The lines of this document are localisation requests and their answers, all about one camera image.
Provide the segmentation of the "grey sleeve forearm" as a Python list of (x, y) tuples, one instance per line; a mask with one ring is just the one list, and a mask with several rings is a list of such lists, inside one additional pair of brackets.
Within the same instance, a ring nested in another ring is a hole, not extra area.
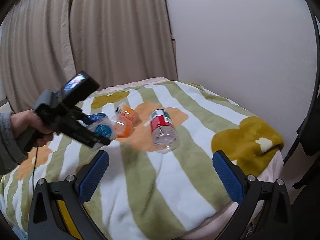
[(1, 113), (0, 158), (1, 175), (6, 175), (27, 160), (17, 145), (11, 128), (11, 112)]

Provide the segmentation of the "person's left hand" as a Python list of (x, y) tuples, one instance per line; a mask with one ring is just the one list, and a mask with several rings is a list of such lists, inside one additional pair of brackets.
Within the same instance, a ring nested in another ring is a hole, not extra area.
[(37, 141), (34, 143), (34, 146), (42, 147), (53, 140), (54, 132), (48, 127), (44, 126), (42, 120), (32, 109), (12, 114), (10, 117), (10, 122), (11, 130), (15, 139), (17, 139), (23, 132), (31, 127), (44, 134), (43, 137), (37, 139)]

